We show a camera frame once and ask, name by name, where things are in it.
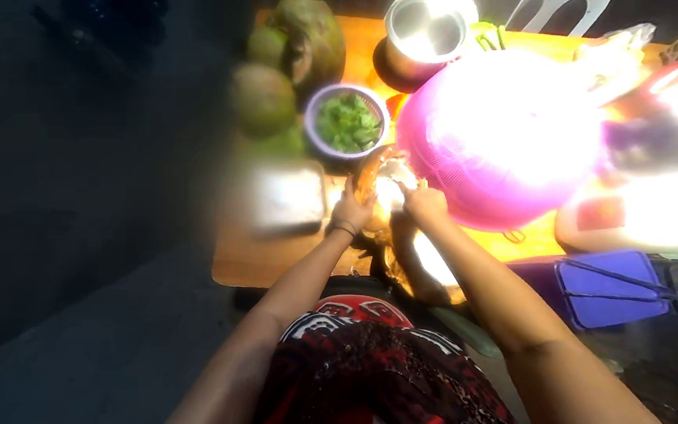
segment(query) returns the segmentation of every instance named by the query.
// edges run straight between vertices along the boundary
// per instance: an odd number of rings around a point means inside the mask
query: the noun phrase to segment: green coconut
[[[253,153],[258,156],[295,158],[303,155],[305,151],[305,140],[300,121],[295,121],[287,129],[276,134],[253,138],[251,141],[250,147]]]
[[[247,42],[247,58],[274,69],[287,65],[287,33],[278,28],[260,26],[253,30]]]
[[[267,26],[288,35],[288,63],[282,68],[301,97],[340,82],[344,74],[344,34],[323,0],[281,0]]]
[[[246,133],[266,137],[287,129],[297,118],[292,83],[278,70],[248,63],[234,72],[232,102]]]

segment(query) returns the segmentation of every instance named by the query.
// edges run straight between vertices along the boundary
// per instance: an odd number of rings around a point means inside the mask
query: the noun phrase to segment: green leafy herb
[[[381,138],[381,119],[371,113],[361,96],[354,93],[323,103],[316,126],[321,138],[343,153],[364,152]]]

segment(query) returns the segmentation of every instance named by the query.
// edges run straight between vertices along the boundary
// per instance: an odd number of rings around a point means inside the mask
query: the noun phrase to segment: purple lid
[[[605,254],[584,254],[572,259],[599,269],[616,272],[637,280],[664,287],[655,275],[648,257],[638,250],[620,250]],[[657,299],[658,293],[649,288],[630,284],[614,277],[558,263],[556,273],[564,291],[577,294],[606,294]],[[666,300],[643,302],[567,295],[567,302],[576,322],[584,328],[597,328],[649,318],[669,312]]]

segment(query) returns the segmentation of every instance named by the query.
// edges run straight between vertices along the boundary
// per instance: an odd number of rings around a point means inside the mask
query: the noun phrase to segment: steel bowl
[[[391,70],[410,81],[426,81],[462,53],[478,10],[471,0],[395,0],[383,19]]]
[[[327,142],[325,142],[318,134],[318,130],[315,128],[316,121],[318,120],[318,113],[321,110],[323,103],[329,99],[332,99],[333,97],[349,93],[355,93],[359,95],[363,101],[365,101],[365,104],[368,105],[371,113],[375,115],[376,118],[381,119],[381,134],[378,138],[378,141],[372,148],[365,150],[364,152],[339,152],[338,150],[331,147]],[[339,159],[358,159],[369,155],[373,150],[377,149],[383,144],[383,139],[389,133],[390,122],[391,118],[389,117],[389,111],[386,109],[386,103],[378,96],[378,94],[365,87],[360,87],[359,85],[329,85],[315,93],[313,97],[310,98],[310,102],[307,103],[307,109],[305,110],[305,132],[307,133],[308,140],[310,140],[310,142],[313,143],[313,145],[322,153],[326,154],[327,156]]]

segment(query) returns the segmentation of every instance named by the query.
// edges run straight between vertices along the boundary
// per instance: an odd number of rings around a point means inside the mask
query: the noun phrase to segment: pink colander
[[[464,57],[410,96],[396,142],[458,222],[520,228],[569,200],[599,161],[598,111],[569,75],[525,51]]]

